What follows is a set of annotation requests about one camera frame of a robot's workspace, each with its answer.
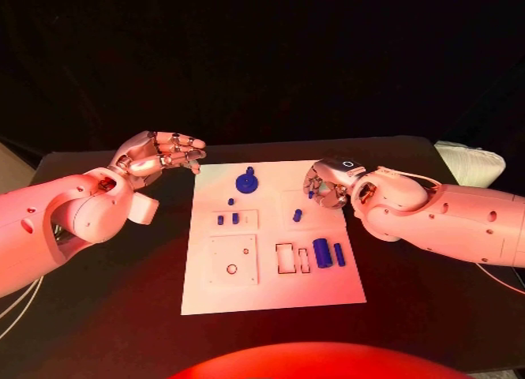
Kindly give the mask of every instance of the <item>pink robot arm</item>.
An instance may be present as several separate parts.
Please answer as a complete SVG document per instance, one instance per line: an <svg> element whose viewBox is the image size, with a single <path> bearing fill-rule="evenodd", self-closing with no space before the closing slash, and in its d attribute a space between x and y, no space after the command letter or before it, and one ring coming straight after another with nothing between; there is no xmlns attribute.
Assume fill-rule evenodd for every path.
<svg viewBox="0 0 525 379"><path fill-rule="evenodd" d="M428 180L434 186L424 188L409 177ZM323 182L330 192L326 196L316 193L318 204L343 206L344 195L350 195L354 216L380 240L403 239L461 261L525 267L525 197L441 185L385 167L366 173L347 160L314 163L304 191L318 192Z"/></svg>
<svg viewBox="0 0 525 379"><path fill-rule="evenodd" d="M177 133L141 132L119 147L108 168L0 195L0 297L108 240L127 219L151 222L158 202L134 190L164 168L183 166L196 174L203 147Z"/></svg>

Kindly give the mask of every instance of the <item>blue small piece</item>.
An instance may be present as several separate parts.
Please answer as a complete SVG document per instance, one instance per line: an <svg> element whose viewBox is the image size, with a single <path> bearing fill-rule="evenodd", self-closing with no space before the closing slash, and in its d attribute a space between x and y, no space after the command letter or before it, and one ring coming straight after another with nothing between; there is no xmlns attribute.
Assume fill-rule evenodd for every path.
<svg viewBox="0 0 525 379"><path fill-rule="evenodd" d="M339 262L339 267L343 267L344 259L343 259L341 246L339 245L339 243L333 244L333 251L336 253L336 261Z"/></svg>
<svg viewBox="0 0 525 379"><path fill-rule="evenodd" d="M292 220L295 223L300 221L300 217L301 217L301 210L295 209L294 210L294 217L292 217Z"/></svg>
<svg viewBox="0 0 525 379"><path fill-rule="evenodd" d="M313 241L313 251L316 252L317 267L330 267L333 265L333 259L330 257L327 240L324 238L318 238Z"/></svg>
<svg viewBox="0 0 525 379"><path fill-rule="evenodd" d="M258 179L254 176L254 168L249 166L243 175L235 180L235 188L241 193L252 193L258 187Z"/></svg>

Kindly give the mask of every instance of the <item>black table surface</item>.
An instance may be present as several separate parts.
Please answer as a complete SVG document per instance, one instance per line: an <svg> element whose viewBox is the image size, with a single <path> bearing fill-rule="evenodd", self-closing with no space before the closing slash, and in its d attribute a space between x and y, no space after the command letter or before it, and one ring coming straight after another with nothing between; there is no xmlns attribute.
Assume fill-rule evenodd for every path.
<svg viewBox="0 0 525 379"><path fill-rule="evenodd" d="M454 183L432 145L416 137L210 146L203 162L333 154ZM33 184L105 166L109 158L111 152L52 153ZM386 347L468 372L525 367L525 296L473 264L373 238L350 207L343 213L366 304L181 316L192 188L193 175L167 171L143 189L160 200L153 223L127 221L108 242L46 275L0 340L0 378L161 378L232 351L292 341ZM490 271L520 287L510 268ZM16 297L0 299L0 310Z"/></svg>

